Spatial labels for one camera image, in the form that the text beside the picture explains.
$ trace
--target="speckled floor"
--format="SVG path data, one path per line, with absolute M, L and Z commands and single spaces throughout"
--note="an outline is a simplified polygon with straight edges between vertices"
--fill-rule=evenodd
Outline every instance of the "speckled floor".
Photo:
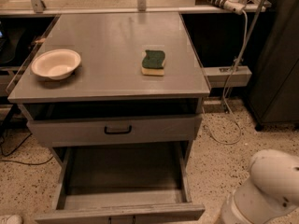
M 187 173 L 192 201 L 204 204 L 206 211 L 199 221 L 188 222 L 190 224 L 219 223 L 218 216 L 225 197 L 249 176 L 247 165 L 255 152 L 274 148 L 299 155 L 299 132 L 292 125 L 265 127 L 261 132 L 256 132 L 255 121 L 242 100 L 234 98 L 229 104 L 242 126 L 241 140 L 235 145 L 223 145 L 211 138 L 208 126 L 222 141 L 237 138 L 237 128 L 217 102 L 205 104 L 206 117 L 193 143 Z M 5 152 L 18 145 L 28 133 L 26 129 L 9 130 L 3 144 Z M 30 136 L 9 159 L 41 162 L 49 157 L 49 151 Z M 0 162 L 0 170 L 0 215 L 19 214 L 24 223 L 31 224 L 35 223 L 36 213 L 50 211 L 61 170 L 56 160 L 41 166 Z M 270 223 L 295 224 L 298 220 L 299 211 L 294 211 Z

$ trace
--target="open drawer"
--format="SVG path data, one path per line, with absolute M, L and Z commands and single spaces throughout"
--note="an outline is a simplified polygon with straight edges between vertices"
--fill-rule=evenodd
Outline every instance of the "open drawer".
M 70 147 L 51 213 L 38 223 L 150 224 L 196 220 L 180 142 Z
M 27 126 L 44 147 L 192 141 L 200 115 L 31 120 Z

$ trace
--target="sponge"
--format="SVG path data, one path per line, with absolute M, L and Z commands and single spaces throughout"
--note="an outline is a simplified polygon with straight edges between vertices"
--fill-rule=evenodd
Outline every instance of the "sponge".
M 146 50 L 146 56 L 142 61 L 142 74 L 146 76 L 163 76 L 165 65 L 165 53 L 162 50 Z

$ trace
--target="white bowl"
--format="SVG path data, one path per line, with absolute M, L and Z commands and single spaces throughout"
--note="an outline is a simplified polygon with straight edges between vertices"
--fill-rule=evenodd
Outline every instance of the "white bowl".
M 80 55 L 71 49 L 56 49 L 35 58 L 31 70 L 40 77 L 64 79 L 69 77 L 81 63 Z

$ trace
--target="gray countertop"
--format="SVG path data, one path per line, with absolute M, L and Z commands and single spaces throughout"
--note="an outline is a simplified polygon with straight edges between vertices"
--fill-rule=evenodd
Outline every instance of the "gray countertop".
M 64 14 L 36 56 L 53 49 L 78 52 L 81 66 L 60 81 L 37 77 L 28 67 L 10 102 L 196 98 L 210 92 L 177 12 Z M 145 49 L 165 52 L 163 77 L 142 75 Z

